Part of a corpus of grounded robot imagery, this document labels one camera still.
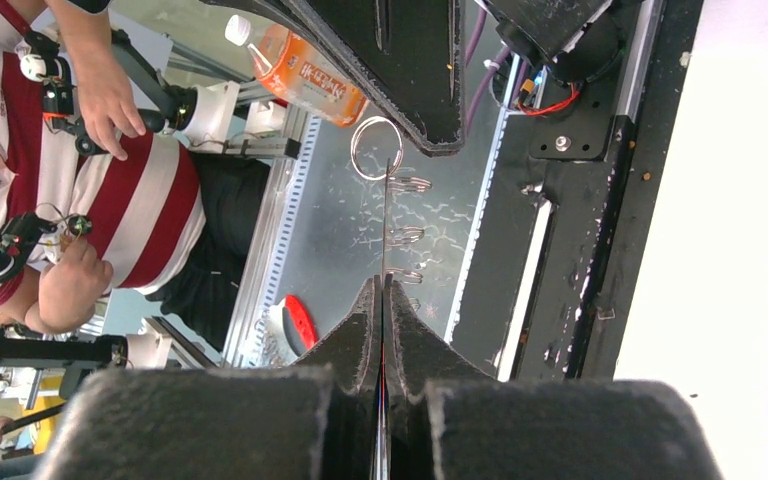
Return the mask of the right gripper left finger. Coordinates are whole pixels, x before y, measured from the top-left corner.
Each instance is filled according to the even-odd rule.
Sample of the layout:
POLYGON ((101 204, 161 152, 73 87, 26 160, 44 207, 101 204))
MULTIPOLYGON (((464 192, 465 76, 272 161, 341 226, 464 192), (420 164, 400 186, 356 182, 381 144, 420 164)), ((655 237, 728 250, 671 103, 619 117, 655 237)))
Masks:
POLYGON ((38 479, 372 479, 381 280, 277 369, 109 369, 69 401, 38 479))

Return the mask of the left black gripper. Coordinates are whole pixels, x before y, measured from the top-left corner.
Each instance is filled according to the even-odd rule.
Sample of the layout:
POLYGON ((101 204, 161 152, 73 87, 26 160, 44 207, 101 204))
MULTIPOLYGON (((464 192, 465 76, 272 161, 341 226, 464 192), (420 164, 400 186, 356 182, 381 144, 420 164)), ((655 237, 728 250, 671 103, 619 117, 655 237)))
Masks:
MULTIPOLYGON (((274 21, 323 53, 427 156, 465 143, 464 12, 447 0, 217 0, 274 21)), ((640 1, 481 1, 495 31, 550 83, 616 73, 640 1)))

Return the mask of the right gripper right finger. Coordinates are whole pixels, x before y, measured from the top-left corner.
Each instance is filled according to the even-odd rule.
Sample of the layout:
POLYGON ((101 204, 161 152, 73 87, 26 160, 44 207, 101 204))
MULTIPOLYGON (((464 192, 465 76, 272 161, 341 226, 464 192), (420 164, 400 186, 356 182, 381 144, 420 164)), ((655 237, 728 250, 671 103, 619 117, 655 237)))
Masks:
POLYGON ((393 479, 717 479, 688 403, 653 381, 501 382, 383 282, 393 479))

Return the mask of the silver split keyring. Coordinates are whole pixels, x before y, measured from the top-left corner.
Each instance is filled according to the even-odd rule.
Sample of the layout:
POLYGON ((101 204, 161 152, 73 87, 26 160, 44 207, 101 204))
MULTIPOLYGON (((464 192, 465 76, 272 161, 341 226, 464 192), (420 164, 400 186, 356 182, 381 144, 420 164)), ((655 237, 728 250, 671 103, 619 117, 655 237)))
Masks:
POLYGON ((362 180, 388 181, 401 167, 404 140, 395 123, 382 115, 361 120, 349 141, 350 166, 362 180))

